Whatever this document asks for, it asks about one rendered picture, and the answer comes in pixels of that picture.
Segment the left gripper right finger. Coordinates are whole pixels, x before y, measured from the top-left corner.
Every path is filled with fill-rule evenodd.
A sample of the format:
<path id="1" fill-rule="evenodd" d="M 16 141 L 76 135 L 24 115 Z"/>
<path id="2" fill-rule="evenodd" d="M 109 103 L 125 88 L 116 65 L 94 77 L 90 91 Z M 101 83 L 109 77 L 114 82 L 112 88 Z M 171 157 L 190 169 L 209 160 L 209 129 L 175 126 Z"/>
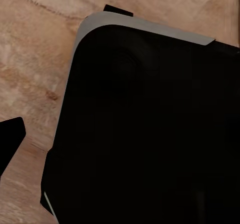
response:
<path id="1" fill-rule="evenodd" d="M 224 129 L 224 135 L 240 157 L 240 119 L 228 117 Z"/>

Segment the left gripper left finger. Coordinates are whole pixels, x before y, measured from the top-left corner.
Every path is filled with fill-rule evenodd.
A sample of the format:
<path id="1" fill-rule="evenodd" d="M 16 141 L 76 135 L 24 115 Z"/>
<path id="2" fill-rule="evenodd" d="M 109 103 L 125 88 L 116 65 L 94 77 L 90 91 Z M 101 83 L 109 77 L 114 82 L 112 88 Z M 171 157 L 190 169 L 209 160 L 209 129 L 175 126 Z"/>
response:
<path id="1" fill-rule="evenodd" d="M 0 177 L 26 136 L 22 117 L 0 122 Z"/>

